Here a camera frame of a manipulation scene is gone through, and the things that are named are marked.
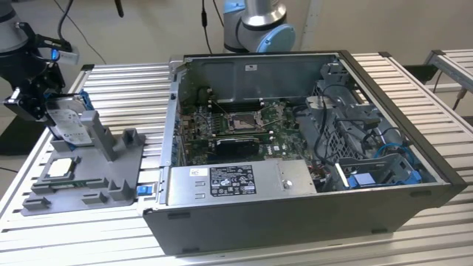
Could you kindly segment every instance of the cable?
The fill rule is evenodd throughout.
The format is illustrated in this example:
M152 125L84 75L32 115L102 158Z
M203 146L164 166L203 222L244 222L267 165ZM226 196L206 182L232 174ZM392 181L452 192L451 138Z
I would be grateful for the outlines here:
M456 103L455 103L453 108L452 108L453 111L455 111L455 110L457 109L457 107L459 107L460 100L461 100L461 99L457 99L457 100L456 100Z
M72 7L74 0L70 0L66 6L66 11L63 10L63 16L60 17L59 24L58 24L58 36L62 40L66 40L63 37L63 23L67 17L67 14L70 13L71 7Z
M333 86L341 86L344 88L347 88L349 90L349 88L344 85L340 85L340 84L332 84L332 85L328 85L324 90L320 92L320 96L321 96L321 100L323 100L323 122L321 122L321 126L320 126L320 132L319 132L319 137L316 139L316 144L313 145L313 152L315 152L315 155L316 157L319 158L319 160L323 162L323 164L329 164L331 166L335 166L335 163L331 162L329 160L327 160L327 158L324 158L323 156L320 156L319 154L319 144L320 144L320 140L323 138L323 134L324 134L324 131L325 131L325 126L327 126L327 104L325 104L325 99L324 99L324 96L325 96L325 90Z
M211 49L211 44L208 43L207 28L204 28L204 35L206 35L206 42L207 42L208 52L210 52L211 54L214 54L214 53L212 53L212 49Z
M437 85L439 85L439 81L440 81L440 79L441 79L443 74L444 74L444 71L441 71L441 73L439 74L439 77L437 77L437 81L436 81L435 89L433 89L433 91L432 91L435 94L436 94Z
M16 170L8 169L8 168L6 168L6 167L0 167L0 170L6 170L6 171L14 172L14 173L18 173Z
M399 144L399 143L395 143L395 142L383 145L381 148L377 150L377 152L376 152L373 158L379 158L379 156L380 156L383 150L384 150L387 147L392 147L392 146L400 147L400 148L407 152L407 154L408 154L409 157L411 157L411 164L413 165L413 164L415 164L415 155L413 155L413 153L409 151L409 149L408 149L407 147L403 146L403 144Z
M208 35L207 35L207 12L206 12L206 3L204 0L202 0L202 13L200 13L200 19L202 19L202 27L204 28L204 35L206 35L206 42L207 42L207 47L208 51L212 54L212 49L211 49L211 44L208 43Z
M206 118L202 114L195 114L195 115L203 118L203 120L204 120L204 122L206 122L206 124L207 124L208 130L212 131L212 127L211 127L211 124L210 124L208 121L207 121L207 118Z
M393 126L393 127L387 128L387 129L381 132L381 134L376 134L376 132L372 130L371 133L368 133L368 134L364 136L364 138L363 138L363 140L361 140L361 143L363 143L363 144L364 144L364 143L368 143L368 139L369 139L371 137L373 137L373 140L376 141L375 137L383 137L384 134L387 134L389 130L397 130L397 131L400 132L403 141L407 139L407 136L405 136L404 132L400 130L400 128L396 127L396 126Z
M67 18L70 19L70 21L72 22L74 26L76 27L79 33L82 34L84 41L87 43L87 45L91 47L91 49L94 50L94 52L96 53L96 55L100 57L100 59L103 60L104 64L107 65L107 61L103 57L103 55L98 52L98 50L94 48L94 46L90 43L90 40L86 37L86 34L83 33L83 31L80 30L79 26L76 25L76 23L74 22L72 18L70 17L70 15L67 14L66 10L62 8L60 4L58 3L58 0L54 0L54 2L56 3L59 9L63 11L63 13L66 14Z
M222 16L220 16L218 4L215 3L215 0L212 0L212 1L214 1L214 6L215 6L215 11L218 12L218 15L219 15L219 19L220 19L222 26L226 27L226 26L224 26L224 21L222 20Z

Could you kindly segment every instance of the black cable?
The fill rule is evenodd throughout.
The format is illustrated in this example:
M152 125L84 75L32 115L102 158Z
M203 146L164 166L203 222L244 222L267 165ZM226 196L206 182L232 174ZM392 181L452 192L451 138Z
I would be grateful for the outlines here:
M461 100L461 99L457 99L457 100L456 100L456 103L455 103L453 108L452 108L453 111L455 111L455 110L457 109L457 107L459 107L460 100Z
M83 33L83 31L80 30L79 26L76 25L76 23L74 22L72 18L70 17L70 15L67 14L66 10L62 8L60 4L58 3L58 0L54 0L54 2L56 3L59 9L63 11L63 13L66 14L67 18L70 19L70 21L72 22L74 26L76 27L79 33L82 34L84 41L87 43L87 45L91 47L91 49L94 50L94 52L96 53L96 55L100 57L100 59L103 60L104 64L107 65L107 61L103 57L103 55L98 52L98 50L94 48L94 46L90 43L90 40L86 37L86 34Z
M323 164L329 164L329 165L335 166L335 163L332 163L327 158L324 158L319 154L319 144L320 144L320 140L323 138L323 134L325 131L325 125L327 125L327 104L325 104L325 99L324 99L324 92L321 93L321 97L323 97L323 123L320 126L320 132L319 132L319 137L316 139L316 144L313 145L313 152L315 152L315 155L319 158L319 160L323 162Z
M211 49L211 44L208 43L208 35L207 35L207 12L206 12L206 3L204 0L202 0L202 13L200 13L200 19L202 19L202 27L204 28L204 35L206 35L206 42L207 42L207 47L208 51L212 54L212 49Z
M441 71L441 73L439 74L439 77L437 77L437 81L436 81L436 85L435 85L435 89L433 89L433 93L436 93L436 90L437 90L437 85L439 85L439 81L441 79L441 76L443 76L444 72Z
M70 13L71 7L72 7L74 0L70 0L66 6L66 11L63 10L63 16L60 17L59 24L58 24L58 36L62 40L66 40L63 37L63 23L67 17L67 14Z
M381 137L381 136L384 136L384 135L388 133L389 130L397 130L397 131L400 132L403 141L407 139L407 136L405 136L404 132L401 131L401 129L400 129L399 127L393 126L393 127L387 128L387 129L381 132L381 134L377 134L377 133L375 132L375 130L372 130L371 133L368 133L368 134L364 136L361 142L365 143L365 142L368 141L369 137Z
M215 11L218 12L218 15L219 15L219 19L220 19L222 26L224 27L224 21L222 20L222 16L220 16L218 4L215 3L215 0L214 0L214 6L215 6Z
M204 122L207 124L208 130L212 131L211 124L208 123L207 118L202 114L195 114L195 115L203 118L203 120L204 120Z
M8 168L6 168L6 167L0 167L0 170L6 170L6 171L14 172L14 173L18 173L16 170L8 169Z
M210 52L211 54L214 54L214 53L212 53L212 49L211 49L211 44L208 43L207 28L204 28L204 35L206 35L206 42L207 42L208 52Z

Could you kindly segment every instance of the power supply label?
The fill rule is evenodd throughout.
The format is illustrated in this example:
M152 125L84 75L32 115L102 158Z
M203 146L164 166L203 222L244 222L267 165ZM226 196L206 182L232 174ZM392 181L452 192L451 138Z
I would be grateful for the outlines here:
M251 194L256 194L251 165L211 168L211 195L214 197Z

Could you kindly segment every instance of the metal frame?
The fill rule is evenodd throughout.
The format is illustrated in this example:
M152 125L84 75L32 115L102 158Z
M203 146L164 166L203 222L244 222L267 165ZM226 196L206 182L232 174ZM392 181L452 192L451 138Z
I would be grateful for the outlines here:
M473 93L473 50L433 50L425 60Z
M392 58L377 53L355 55L367 73L400 107L408 119L448 160L469 185L473 185L473 129L452 112L424 85L405 73ZM83 87L92 96L104 125L120 133L123 123L147 134L139 183L160 177L159 150L164 111L158 110L159 89L170 88L167 65L96 66L84 71L72 89ZM239 250L198 257L166 256L151 230L136 212L138 204L23 217L14 210L42 172L51 152L50 134L38 145L0 201L0 261L19 265L469 265L473 259L473 187L449 203L421 211L393 234L356 237L308 244Z

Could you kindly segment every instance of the floor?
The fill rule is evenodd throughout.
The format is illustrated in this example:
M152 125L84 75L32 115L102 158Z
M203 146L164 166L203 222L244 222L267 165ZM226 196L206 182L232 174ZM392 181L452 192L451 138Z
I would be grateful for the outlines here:
M0 117L0 134L10 125L10 122L14 120L12 117ZM0 167L8 168L11 170L19 171L24 161L27 160L27 155L24 156L0 156ZM0 169L0 198L3 197L10 184L16 176L16 173Z

